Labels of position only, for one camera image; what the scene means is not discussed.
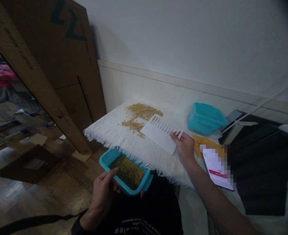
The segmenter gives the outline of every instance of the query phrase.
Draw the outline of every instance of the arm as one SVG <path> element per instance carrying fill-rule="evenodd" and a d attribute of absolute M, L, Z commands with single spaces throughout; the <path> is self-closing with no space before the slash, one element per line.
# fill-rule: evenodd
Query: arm
<path fill-rule="evenodd" d="M 218 232 L 220 234 L 257 234 L 253 226 L 218 190 L 207 173 L 196 162 L 194 139 L 186 133 L 183 133 L 180 139 L 174 133 L 170 136 L 177 144 L 180 162 L 186 169 Z"/>
<path fill-rule="evenodd" d="M 118 168 L 102 173 L 94 181 L 93 199 L 85 214 L 72 227 L 72 234 L 86 234 L 95 231 L 108 213 L 113 191 L 120 193 L 119 185 L 112 180 Z"/>

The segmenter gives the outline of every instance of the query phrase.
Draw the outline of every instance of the black shirt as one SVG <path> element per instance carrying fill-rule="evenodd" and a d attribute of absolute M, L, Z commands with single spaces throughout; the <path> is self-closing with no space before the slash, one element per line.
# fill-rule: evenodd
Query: black shirt
<path fill-rule="evenodd" d="M 173 185 L 165 177 L 154 176 L 141 199 L 115 194 L 111 209 L 96 231 L 85 231 L 79 220 L 72 227 L 73 235 L 82 234 L 183 234 L 181 212 Z"/>

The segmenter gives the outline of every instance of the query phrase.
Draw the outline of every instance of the white tile wainscoting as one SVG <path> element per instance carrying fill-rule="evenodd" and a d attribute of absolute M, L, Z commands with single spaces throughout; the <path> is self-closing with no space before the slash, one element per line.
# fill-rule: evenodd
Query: white tile wainscoting
<path fill-rule="evenodd" d="M 107 112 L 134 98 L 178 113 L 187 113 L 193 102 L 201 102 L 227 116 L 234 109 L 249 112 L 266 99 L 102 60 L 98 65 Z M 253 114 L 288 124 L 288 102 L 271 100 Z"/>

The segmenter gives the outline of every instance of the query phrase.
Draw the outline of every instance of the pile of soybeans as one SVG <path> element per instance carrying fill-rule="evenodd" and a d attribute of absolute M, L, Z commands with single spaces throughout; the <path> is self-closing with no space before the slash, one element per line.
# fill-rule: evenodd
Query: pile of soybeans
<path fill-rule="evenodd" d="M 116 167 L 119 168 L 117 176 L 129 186 L 130 189 L 136 190 L 144 176 L 144 170 L 138 168 L 135 163 L 124 155 L 120 155 L 109 165 L 111 170 Z"/>
<path fill-rule="evenodd" d="M 127 126 L 130 128 L 130 130 L 134 130 L 138 132 L 138 136 L 144 138 L 144 134 L 141 133 L 141 129 L 144 127 L 144 123 L 138 123 L 137 121 L 134 121 L 136 118 L 141 118 L 145 121 L 149 121 L 151 117 L 154 114 L 157 114 L 159 116 L 163 116 L 163 113 L 160 110 L 157 110 L 151 106 L 141 104 L 141 103 L 136 103 L 128 107 L 128 109 L 132 112 L 132 118 L 128 121 L 123 121 L 121 123 L 122 126 Z"/>

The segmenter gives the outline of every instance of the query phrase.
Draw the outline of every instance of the black fabric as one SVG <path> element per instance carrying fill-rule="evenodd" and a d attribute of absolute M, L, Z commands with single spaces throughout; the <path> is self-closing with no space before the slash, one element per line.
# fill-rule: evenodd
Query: black fabric
<path fill-rule="evenodd" d="M 77 215 L 66 215 L 66 216 L 61 216 L 61 215 L 42 215 L 42 216 L 34 216 L 34 217 L 29 217 L 25 219 L 21 219 L 18 221 L 15 221 L 11 224 L 5 225 L 0 228 L 0 235 L 8 235 L 23 229 L 43 225 L 43 224 L 51 224 L 54 222 L 57 222 L 58 220 L 69 220 L 72 219 L 73 217 L 76 217 L 80 214 Z"/>
<path fill-rule="evenodd" d="M 173 185 L 165 177 L 154 176 L 144 197 L 115 194 L 111 209 L 94 232 L 85 231 L 79 219 L 73 235 L 82 234 L 183 234 L 181 211 Z"/>

